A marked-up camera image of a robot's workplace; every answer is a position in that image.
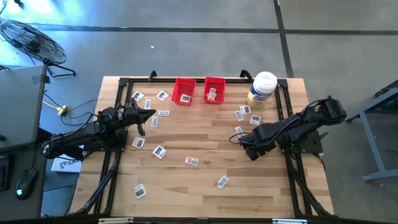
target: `red plastic basket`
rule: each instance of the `red plastic basket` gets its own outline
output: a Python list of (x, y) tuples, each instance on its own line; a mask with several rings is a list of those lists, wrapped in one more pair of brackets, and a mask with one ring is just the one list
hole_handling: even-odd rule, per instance
[[(216, 89), (216, 98), (215, 100), (207, 100), (207, 94), (210, 91), (210, 88)], [(203, 95), (203, 99), (206, 103), (222, 103), (224, 102), (225, 95), (225, 78), (213, 78), (206, 77), (205, 79), (205, 94)]]
[[(195, 91), (196, 84), (197, 84), (196, 80), (191, 80), (187, 78), (177, 78), (175, 80), (172, 101), (174, 101), (174, 103), (178, 103), (181, 105), (190, 105), (193, 100), (193, 92)], [(181, 95), (183, 94), (191, 96), (191, 100), (189, 101), (189, 103), (180, 101)]]

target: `fan stand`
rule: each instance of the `fan stand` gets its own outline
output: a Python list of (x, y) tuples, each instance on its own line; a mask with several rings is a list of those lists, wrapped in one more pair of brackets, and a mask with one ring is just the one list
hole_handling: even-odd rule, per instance
[[(69, 68), (65, 68), (65, 67), (60, 66), (60, 65), (56, 65), (56, 64), (50, 62), (48, 59), (44, 59), (43, 63), (44, 63), (44, 65), (47, 66), (47, 70), (49, 71), (49, 74), (51, 75), (51, 77), (62, 77), (62, 76), (69, 76), (69, 75), (75, 76), (75, 75), (76, 75), (76, 72), (75, 72), (74, 70), (69, 69)], [(51, 72), (49, 66), (55, 66), (55, 67), (58, 67), (58, 68), (62, 68), (62, 69), (64, 69), (64, 70), (70, 71), (71, 73), (54, 75), (54, 74)]]

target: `plastic container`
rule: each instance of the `plastic container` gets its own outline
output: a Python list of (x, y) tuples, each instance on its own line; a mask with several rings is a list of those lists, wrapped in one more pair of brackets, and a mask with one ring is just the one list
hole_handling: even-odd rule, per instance
[[(207, 94), (210, 92), (210, 88), (216, 89), (216, 98), (214, 100), (207, 100)], [(220, 104), (224, 102), (225, 95), (225, 78), (213, 78), (206, 77), (205, 79), (205, 94), (203, 99), (206, 103), (217, 103)]]
[(258, 73), (248, 94), (247, 101), (249, 106), (254, 109), (263, 108), (277, 84), (278, 79), (271, 72)]
[[(187, 78), (177, 78), (175, 80), (174, 91), (172, 96), (172, 101), (181, 105), (191, 105), (193, 100), (193, 92), (195, 91), (196, 80), (191, 80)], [(181, 102), (181, 96), (185, 94), (191, 96), (189, 103)]]

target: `label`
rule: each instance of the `label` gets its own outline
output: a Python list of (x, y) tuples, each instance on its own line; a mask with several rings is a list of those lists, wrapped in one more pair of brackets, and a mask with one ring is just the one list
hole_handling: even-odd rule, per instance
[(263, 108), (271, 95), (272, 93), (257, 92), (254, 85), (252, 85), (248, 94), (248, 104), (255, 109)]

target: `black fan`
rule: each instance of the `black fan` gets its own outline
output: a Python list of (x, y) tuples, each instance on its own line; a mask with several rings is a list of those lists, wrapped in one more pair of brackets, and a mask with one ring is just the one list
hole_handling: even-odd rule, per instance
[(72, 73), (53, 75), (60, 77), (65, 75), (76, 75), (76, 72), (60, 66), (67, 61), (65, 51), (53, 39), (38, 31), (37, 29), (18, 21), (4, 21), (0, 24), (0, 33), (12, 46), (43, 62), (46, 66), (56, 66)]

